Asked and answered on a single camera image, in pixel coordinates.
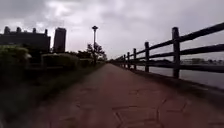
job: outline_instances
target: paved path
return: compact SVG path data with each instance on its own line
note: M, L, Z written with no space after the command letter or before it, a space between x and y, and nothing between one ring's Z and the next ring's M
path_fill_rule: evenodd
M224 115L201 99L107 64L17 126L224 128Z

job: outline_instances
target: street lamp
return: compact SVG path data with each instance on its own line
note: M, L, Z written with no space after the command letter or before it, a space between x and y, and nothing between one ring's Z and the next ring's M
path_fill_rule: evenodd
M98 27L97 26L93 26L92 29L94 31L94 43L96 43L96 30L98 29Z
M94 32L94 42L93 42L93 59L94 59L94 64L96 64L96 30L98 29L98 27L97 26L93 26L92 27L92 29L93 29L93 32Z

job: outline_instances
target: fence rail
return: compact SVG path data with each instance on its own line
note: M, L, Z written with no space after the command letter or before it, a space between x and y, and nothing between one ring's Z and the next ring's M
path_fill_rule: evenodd
M133 49L133 54L130 52L127 55L123 55L117 59L115 59L112 63L121 65L128 69L131 69L133 66L134 70L137 70L137 66L144 66L145 72L149 72L149 67L163 67L163 68L172 68L173 69L173 77L179 78L180 70L196 70L196 71L207 71L207 72L217 72L224 73L224 65L184 65L181 64L180 56L182 55L193 55L193 54L201 54L201 53L212 53L212 52L222 52L224 51L224 44L218 45L210 45L205 47L198 47L186 50L180 50L180 44L182 42L186 42L189 40L194 40L196 38L210 35L216 32L220 32L224 30L224 22L221 24L217 24L184 36L179 36L179 29L174 27L172 29L172 39L166 42L156 44L149 47L149 42L145 42L145 49L141 51L136 51ZM173 45L173 52L161 53L150 55L150 50L158 49L161 47L165 47L168 45ZM145 54L143 57L137 57L139 54ZM150 59L160 58L160 57L173 57L173 62L156 62Z

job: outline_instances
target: river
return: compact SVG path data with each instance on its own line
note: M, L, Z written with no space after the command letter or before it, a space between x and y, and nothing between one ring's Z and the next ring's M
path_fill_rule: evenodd
M137 66L138 70L144 70L145 67ZM169 68L156 68L149 67L149 71L152 73L172 76L172 69ZM211 73L211 72L201 72L201 71L190 71L190 70L181 70L180 79L189 80L208 86L218 87L224 89L224 74L223 73Z

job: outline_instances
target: overcast sky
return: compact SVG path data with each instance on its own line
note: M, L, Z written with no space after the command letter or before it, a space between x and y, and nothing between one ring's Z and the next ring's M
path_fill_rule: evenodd
M68 51L85 50L92 43L91 27L97 25L97 42L108 57L117 57L133 48L144 48L171 39L171 29L187 34L224 22L224 0L0 0L0 31L17 26L31 31L67 29ZM224 43L224 33L184 43L182 49ZM204 55L224 59L224 54Z

